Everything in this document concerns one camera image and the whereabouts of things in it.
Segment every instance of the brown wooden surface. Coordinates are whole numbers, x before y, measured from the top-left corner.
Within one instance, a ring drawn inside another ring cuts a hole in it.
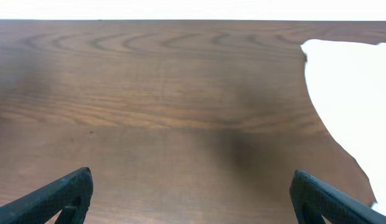
[[[87,223],[296,223],[296,169],[370,205],[309,99],[308,39],[386,22],[0,21],[0,205],[82,166]]]

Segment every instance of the white wall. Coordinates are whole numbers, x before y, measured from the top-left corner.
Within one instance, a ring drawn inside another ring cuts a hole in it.
[[[0,0],[0,19],[385,21],[386,0]]]

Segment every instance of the paper sheet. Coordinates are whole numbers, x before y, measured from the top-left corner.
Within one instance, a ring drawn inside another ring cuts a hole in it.
[[[367,174],[386,215],[386,44],[309,40],[305,79],[331,136]]]

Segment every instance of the wooden table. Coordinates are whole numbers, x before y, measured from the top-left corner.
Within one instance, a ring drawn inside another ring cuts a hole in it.
[[[308,39],[386,22],[0,21],[0,205],[82,166],[87,223],[296,223],[296,169],[370,205],[309,99]]]

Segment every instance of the white background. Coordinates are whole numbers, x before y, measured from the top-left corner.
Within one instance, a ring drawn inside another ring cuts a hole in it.
[[[0,19],[385,21],[386,0],[0,0]]]

